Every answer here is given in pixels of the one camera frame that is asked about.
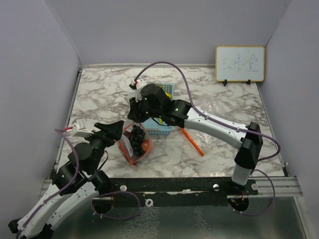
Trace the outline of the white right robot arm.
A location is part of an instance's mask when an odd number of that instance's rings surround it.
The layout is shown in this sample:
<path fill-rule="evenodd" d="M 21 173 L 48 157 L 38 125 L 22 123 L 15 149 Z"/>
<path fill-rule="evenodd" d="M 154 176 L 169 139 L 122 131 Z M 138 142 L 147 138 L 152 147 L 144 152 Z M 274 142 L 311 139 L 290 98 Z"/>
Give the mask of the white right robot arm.
<path fill-rule="evenodd" d="M 229 189 L 235 195 L 247 189 L 248 178 L 257 165 L 263 146 L 257 123 L 244 125 L 212 117 L 187 101 L 170 99 L 155 84 L 131 83 L 130 88 L 135 91 L 135 96 L 129 100 L 128 119 L 137 123 L 150 118 L 161 119 L 168 126 L 193 129 L 228 143 L 238 150 Z"/>

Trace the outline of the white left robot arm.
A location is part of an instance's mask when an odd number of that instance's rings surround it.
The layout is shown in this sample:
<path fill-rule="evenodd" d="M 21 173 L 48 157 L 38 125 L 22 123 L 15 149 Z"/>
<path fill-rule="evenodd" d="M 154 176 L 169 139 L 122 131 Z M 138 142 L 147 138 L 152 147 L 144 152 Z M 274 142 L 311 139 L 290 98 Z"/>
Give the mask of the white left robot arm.
<path fill-rule="evenodd" d="M 120 120 L 111 124 L 95 123 L 97 131 L 89 131 L 82 119 L 76 119 L 66 129 L 57 130 L 64 140 L 70 145 L 72 152 L 69 161 L 64 164 L 52 180 L 49 195 L 39 201 L 29 215 L 13 220 L 9 223 L 10 230 L 18 239 L 32 238 L 38 235 L 44 227 L 44 219 L 50 209 L 57 208 L 58 203 L 65 202 L 67 196 L 74 194 L 81 186 L 90 180 L 84 173 L 93 179 L 93 191 L 98 196 L 106 196 L 110 191 L 111 181 L 108 176 L 98 169 L 98 165 L 105 149 L 120 140 L 124 121 Z M 82 137 L 84 143 L 72 145 L 66 134 Z"/>

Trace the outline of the black grape bunch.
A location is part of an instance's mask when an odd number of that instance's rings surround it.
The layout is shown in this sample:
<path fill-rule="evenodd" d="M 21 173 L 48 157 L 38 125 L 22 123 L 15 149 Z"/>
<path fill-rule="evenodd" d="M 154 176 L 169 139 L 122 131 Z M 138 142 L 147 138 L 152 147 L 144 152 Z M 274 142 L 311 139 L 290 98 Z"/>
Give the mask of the black grape bunch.
<path fill-rule="evenodd" d="M 143 150 L 141 149 L 141 144 L 145 140 L 146 133 L 140 126 L 136 124 L 132 126 L 131 133 L 133 134 L 133 136 L 130 139 L 130 143 L 133 149 L 134 156 L 141 157 L 144 154 Z"/>

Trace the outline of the clear orange zipper bag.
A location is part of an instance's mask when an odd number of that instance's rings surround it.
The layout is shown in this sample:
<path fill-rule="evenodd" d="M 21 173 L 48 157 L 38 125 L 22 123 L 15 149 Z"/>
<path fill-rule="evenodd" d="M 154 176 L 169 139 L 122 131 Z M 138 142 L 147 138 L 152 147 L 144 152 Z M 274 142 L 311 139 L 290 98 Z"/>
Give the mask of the clear orange zipper bag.
<path fill-rule="evenodd" d="M 137 165 L 153 147 L 153 142 L 144 126 L 129 119 L 124 122 L 122 136 L 117 144 L 130 165 Z"/>

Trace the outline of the dark purple grape bunch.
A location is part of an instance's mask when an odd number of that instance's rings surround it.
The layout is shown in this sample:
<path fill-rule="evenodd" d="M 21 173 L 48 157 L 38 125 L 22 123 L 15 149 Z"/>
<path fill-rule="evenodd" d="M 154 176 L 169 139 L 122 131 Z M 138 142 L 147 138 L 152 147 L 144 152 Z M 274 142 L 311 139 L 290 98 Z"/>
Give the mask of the dark purple grape bunch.
<path fill-rule="evenodd" d="M 132 138 L 132 136 L 133 136 L 133 134 L 130 132 L 130 131 L 124 131 L 123 132 L 123 135 L 125 136 L 125 137 L 127 137 L 129 140 Z"/>

